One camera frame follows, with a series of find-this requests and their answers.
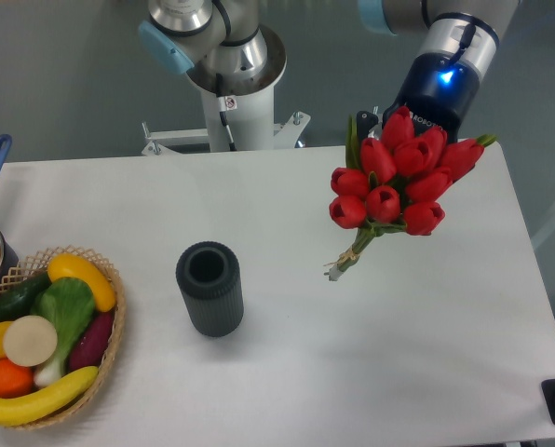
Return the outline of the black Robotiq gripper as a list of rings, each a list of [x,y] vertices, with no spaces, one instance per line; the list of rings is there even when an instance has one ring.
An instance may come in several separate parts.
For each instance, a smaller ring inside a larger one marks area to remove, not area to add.
[[[458,131],[481,81],[475,70],[461,62],[453,65],[440,53],[418,56],[399,90],[399,93],[383,114],[383,121],[402,106],[410,111],[417,135],[433,127],[447,132],[447,142],[458,141]],[[370,111],[356,113],[356,131],[359,140],[369,137],[380,125],[379,115]]]

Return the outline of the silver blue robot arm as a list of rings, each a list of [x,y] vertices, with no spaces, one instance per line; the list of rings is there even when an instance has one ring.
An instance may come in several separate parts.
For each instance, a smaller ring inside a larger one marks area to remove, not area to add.
[[[451,141],[518,8],[515,1],[361,1],[372,32],[425,39],[394,108],[413,126],[443,128]],[[152,1],[139,37],[165,69],[198,89],[213,152],[293,147],[306,119],[274,120],[274,88],[286,67],[280,38],[259,20],[255,1]]]

